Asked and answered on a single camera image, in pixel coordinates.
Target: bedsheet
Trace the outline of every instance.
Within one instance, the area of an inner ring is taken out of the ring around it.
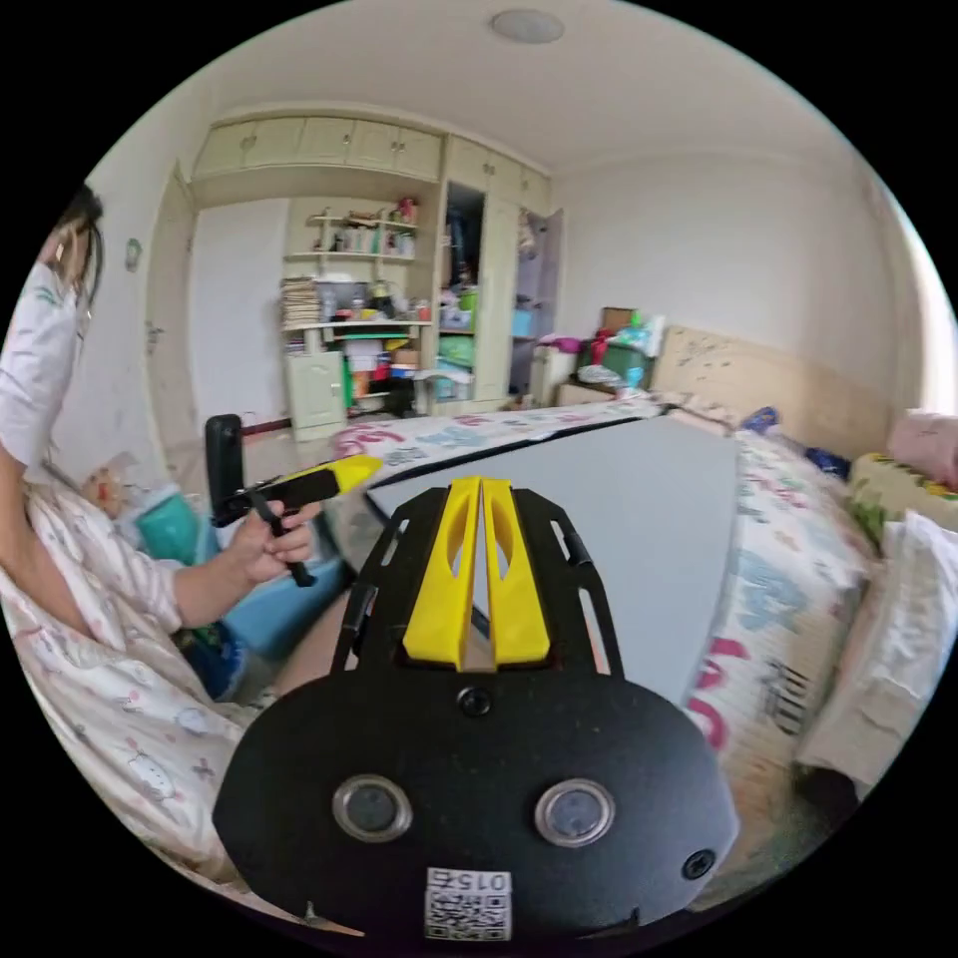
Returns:
[[[690,397],[669,399],[702,410]],[[379,480],[564,429],[652,418],[666,408],[641,394],[534,412],[375,423],[344,430],[333,445],[337,456],[380,457]],[[792,764],[876,559],[832,479],[753,433],[740,431],[729,441],[739,451],[734,561],[686,710],[718,752],[742,828],[700,908],[773,876],[820,839],[810,832],[815,816],[794,796]],[[364,492],[330,503],[327,516],[346,561],[359,569],[382,529]]]

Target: wooden headboard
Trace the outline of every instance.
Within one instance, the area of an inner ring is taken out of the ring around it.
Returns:
[[[685,326],[666,330],[652,388],[692,392],[744,418],[774,406],[781,431],[854,460],[885,448],[891,404],[807,359]]]

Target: yellow bracket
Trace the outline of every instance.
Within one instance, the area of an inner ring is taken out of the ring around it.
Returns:
[[[329,469],[336,477],[339,484],[339,494],[348,492],[356,486],[361,485],[372,476],[382,465],[381,459],[375,456],[346,456],[345,459],[336,459],[334,462],[324,462],[320,466],[313,466],[310,469],[303,469],[301,472],[294,472],[288,476],[283,476],[276,480],[280,482],[290,482],[293,479],[301,479],[303,476],[309,476],[316,472],[322,472],[323,469]]]
[[[419,596],[402,641],[410,659],[455,666],[462,672],[472,623],[479,487],[475,479],[454,479],[439,521]],[[456,555],[459,569],[453,572]]]
[[[497,667],[540,663],[549,655],[549,633],[510,484],[483,479],[482,508],[493,661]],[[499,549],[507,563],[504,576]]]
[[[480,495],[493,660],[497,667],[541,663],[549,655],[549,634],[512,488],[502,479],[453,481],[403,646],[410,659],[462,671],[472,621]],[[508,565],[504,575],[499,549]]]

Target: teal bucket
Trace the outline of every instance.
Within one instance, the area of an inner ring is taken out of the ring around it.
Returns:
[[[182,492],[171,492],[134,521],[145,551],[154,559],[193,564],[200,539],[200,518]]]

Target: pajamas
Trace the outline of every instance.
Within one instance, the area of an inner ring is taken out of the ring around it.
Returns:
[[[170,638],[182,624],[174,571],[135,551],[71,492],[28,486],[26,500],[34,531],[95,637],[47,615],[0,569],[10,635],[60,744],[169,865],[240,904],[298,921],[245,887],[212,821],[237,742],[273,696],[249,707],[214,703]],[[322,919],[310,924],[347,931]]]

